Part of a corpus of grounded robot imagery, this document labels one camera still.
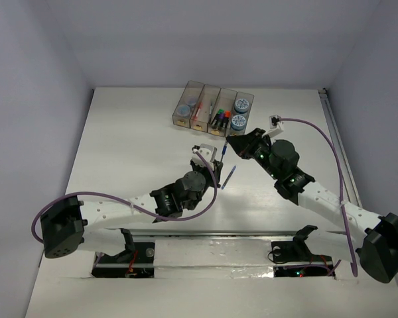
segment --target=screw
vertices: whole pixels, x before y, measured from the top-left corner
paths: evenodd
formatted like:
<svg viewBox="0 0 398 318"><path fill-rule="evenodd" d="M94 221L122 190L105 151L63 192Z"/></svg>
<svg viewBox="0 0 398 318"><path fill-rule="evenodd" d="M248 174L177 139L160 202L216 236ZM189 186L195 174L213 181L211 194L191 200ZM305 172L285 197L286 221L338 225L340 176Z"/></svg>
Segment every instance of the screw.
<svg viewBox="0 0 398 318"><path fill-rule="evenodd" d="M147 257L153 257L155 255L155 250L151 247L149 247L148 249L146 249L146 256Z"/></svg>

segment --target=gray wall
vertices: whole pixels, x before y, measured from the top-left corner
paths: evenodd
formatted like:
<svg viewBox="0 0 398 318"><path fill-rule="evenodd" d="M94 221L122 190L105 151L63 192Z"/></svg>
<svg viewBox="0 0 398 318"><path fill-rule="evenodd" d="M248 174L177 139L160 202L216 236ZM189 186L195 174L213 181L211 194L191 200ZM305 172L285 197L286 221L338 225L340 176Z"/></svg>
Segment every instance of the gray wall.
<svg viewBox="0 0 398 318"><path fill-rule="evenodd" d="M63 194L91 90L44 0L0 0L0 318L23 317L36 212Z"/></svg>
<svg viewBox="0 0 398 318"><path fill-rule="evenodd" d="M398 0L381 2L330 101L364 207L398 214Z"/></svg>
<svg viewBox="0 0 398 318"><path fill-rule="evenodd" d="M379 0L47 0L96 86L326 87Z"/></svg>

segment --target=tabletop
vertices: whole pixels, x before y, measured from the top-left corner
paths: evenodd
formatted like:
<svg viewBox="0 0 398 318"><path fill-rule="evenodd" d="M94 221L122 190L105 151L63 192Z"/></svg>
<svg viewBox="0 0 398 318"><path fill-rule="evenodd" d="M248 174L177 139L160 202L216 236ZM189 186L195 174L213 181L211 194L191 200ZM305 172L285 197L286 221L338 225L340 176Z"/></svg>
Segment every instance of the tabletop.
<svg viewBox="0 0 398 318"><path fill-rule="evenodd" d="M328 133L317 90L244 89L255 96L247 132L269 127L269 116L311 121ZM99 191L133 197L159 189L190 171L191 148L202 143L221 151L224 139L174 126L171 114L178 88L100 87L88 113L67 192ZM279 139L291 141L300 154L298 166L338 193L333 154L312 128L285 123ZM222 180L237 169L214 206L188 222L132 224L129 229L202 231L206 233L286 233L305 225L341 231L317 214L282 199L274 181L252 160L228 148ZM197 211L212 198L208 191ZM82 199L98 200L93 197ZM184 212L183 216L195 211ZM348 264L338 279L148 279L90 277L93 253L43 258L27 317L398 317L395 280L380 284Z"/></svg>

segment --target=white table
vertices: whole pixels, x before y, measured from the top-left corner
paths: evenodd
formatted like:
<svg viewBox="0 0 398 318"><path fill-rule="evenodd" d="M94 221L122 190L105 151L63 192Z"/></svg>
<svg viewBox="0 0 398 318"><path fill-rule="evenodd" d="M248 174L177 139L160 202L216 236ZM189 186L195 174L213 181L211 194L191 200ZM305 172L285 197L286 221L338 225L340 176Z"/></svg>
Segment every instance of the white table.
<svg viewBox="0 0 398 318"><path fill-rule="evenodd" d="M237 90L255 95L247 131L266 129L269 115L278 114L312 121L328 133L316 90ZM170 116L181 93L182 89L96 89L67 192L101 191L120 197L149 193L190 170L195 144L221 150L222 138L172 124ZM295 145L299 166L338 193L336 165L321 136L298 123L286 123L285 128L279 138ZM130 229L283 233L313 224L341 230L282 199L255 162L242 161L228 149L224 164L222 179L234 164L237 170L204 216ZM211 197L209 191L198 209ZM362 270L355 279L348 264L339 267L338 280L84 279L90 277L92 260L93 253L82 251L58 260L43 258L27 317L398 317L395 281L383 285Z"/></svg>

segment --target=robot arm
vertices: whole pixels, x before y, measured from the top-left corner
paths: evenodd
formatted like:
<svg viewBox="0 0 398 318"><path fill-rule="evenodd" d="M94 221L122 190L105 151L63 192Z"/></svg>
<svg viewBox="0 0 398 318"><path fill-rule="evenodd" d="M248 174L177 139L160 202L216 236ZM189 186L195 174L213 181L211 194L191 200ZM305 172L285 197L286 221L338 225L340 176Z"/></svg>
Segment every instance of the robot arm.
<svg viewBox="0 0 398 318"><path fill-rule="evenodd" d="M201 144L193 151L192 171L172 184L131 198L129 206L112 201L83 202L76 195L55 203L40 218L44 255L60 258L79 249L117 255L121 262L129 261L135 247L125 225L181 221L178 218L183 209L195 209L206 190L214 187L213 176L206 165L212 170L216 183L220 182L223 164L215 160L217 149Z"/></svg>
<svg viewBox="0 0 398 318"><path fill-rule="evenodd" d="M255 129L243 136L228 136L227 141L242 159L254 159L274 180L277 192L296 205L318 213L339 227L344 227L340 210L344 205L348 216L354 251L362 268L379 282L390 282L398 273L398 216L382 217L366 211L325 189L315 179L298 168L299 155L292 143L271 136L283 131L279 117L271 117L271 129ZM326 254L351 262L345 235L319 231L307 226L294 241L300 242L307 253Z"/></svg>

